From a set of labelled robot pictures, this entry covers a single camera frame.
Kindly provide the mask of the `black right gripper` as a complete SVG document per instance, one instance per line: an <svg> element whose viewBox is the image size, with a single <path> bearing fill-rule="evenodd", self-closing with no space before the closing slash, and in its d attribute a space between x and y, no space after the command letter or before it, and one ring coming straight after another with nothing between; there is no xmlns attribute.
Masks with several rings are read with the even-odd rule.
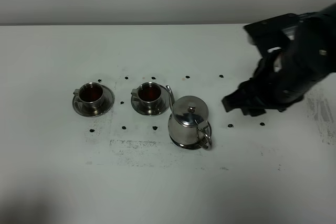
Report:
<svg viewBox="0 0 336 224"><path fill-rule="evenodd" d="M253 77L221 102L226 112L260 116L285 111L335 72L335 5L318 12L285 14L244 26L261 54Z"/></svg>

